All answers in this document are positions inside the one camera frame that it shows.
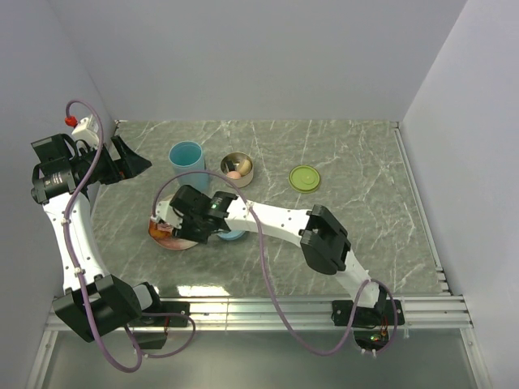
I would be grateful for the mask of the orange toy chicken wing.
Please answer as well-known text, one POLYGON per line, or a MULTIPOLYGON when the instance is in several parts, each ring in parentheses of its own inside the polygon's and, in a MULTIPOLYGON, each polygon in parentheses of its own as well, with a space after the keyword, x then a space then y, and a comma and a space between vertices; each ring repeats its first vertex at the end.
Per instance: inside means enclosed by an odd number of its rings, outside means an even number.
POLYGON ((172 230, 172 226, 167 223, 157 223, 150 220, 148 224, 148 234, 155 240, 170 238, 172 230))

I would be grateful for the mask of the pink toy egg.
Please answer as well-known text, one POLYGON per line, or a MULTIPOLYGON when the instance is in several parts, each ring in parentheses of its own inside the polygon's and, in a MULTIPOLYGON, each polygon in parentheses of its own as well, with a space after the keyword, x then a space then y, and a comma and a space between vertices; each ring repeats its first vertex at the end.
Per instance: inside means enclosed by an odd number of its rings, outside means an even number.
POLYGON ((235 170, 233 170, 233 171, 229 171, 229 172, 226 174, 226 176, 227 176, 228 178, 231 178, 231 179, 240 179, 240 178, 242 177, 242 175, 240 174, 240 172, 235 171, 235 170))

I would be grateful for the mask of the cream toy steamed bun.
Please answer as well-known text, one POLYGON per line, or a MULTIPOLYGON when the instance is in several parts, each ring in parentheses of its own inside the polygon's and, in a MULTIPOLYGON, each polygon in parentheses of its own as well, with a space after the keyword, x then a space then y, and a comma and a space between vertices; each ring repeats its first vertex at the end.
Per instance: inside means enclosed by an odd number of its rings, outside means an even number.
POLYGON ((252 164, 248 159, 243 159, 239 162, 236 171, 240 172, 242 177, 245 177, 252 169, 252 164))

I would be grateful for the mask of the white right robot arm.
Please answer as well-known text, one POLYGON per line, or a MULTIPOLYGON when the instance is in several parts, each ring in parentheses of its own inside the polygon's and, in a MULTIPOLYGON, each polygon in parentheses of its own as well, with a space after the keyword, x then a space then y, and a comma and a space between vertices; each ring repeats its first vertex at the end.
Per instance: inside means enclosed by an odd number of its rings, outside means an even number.
POLYGON ((218 191, 211 198, 192 186, 181 186, 170 201, 156 205, 159 220, 173 227, 177 238, 206 243, 214 233, 245 231, 289 242, 302 250, 307 266, 335 276, 358 299, 358 315, 369 324, 387 312, 385 291, 373 282, 354 255, 348 233, 324 206, 286 209, 245 201, 218 191))

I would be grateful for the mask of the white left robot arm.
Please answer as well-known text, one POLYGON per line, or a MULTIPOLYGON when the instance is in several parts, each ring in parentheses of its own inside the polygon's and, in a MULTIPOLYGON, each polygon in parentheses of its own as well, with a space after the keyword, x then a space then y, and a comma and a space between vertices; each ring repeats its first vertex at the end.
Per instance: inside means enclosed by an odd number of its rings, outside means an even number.
POLYGON ((54 313, 80 338, 92 342, 84 298, 91 304, 101 336, 134 320, 146 326, 158 324, 164 306, 157 291, 143 282, 130 286, 109 274, 94 237, 88 186, 111 185, 136 177, 151 167, 115 135, 111 139, 119 158, 107 148, 90 143, 80 147, 69 135, 58 134, 32 143, 40 162, 32 171, 31 196, 51 222, 63 269, 63 295, 53 301, 54 313))

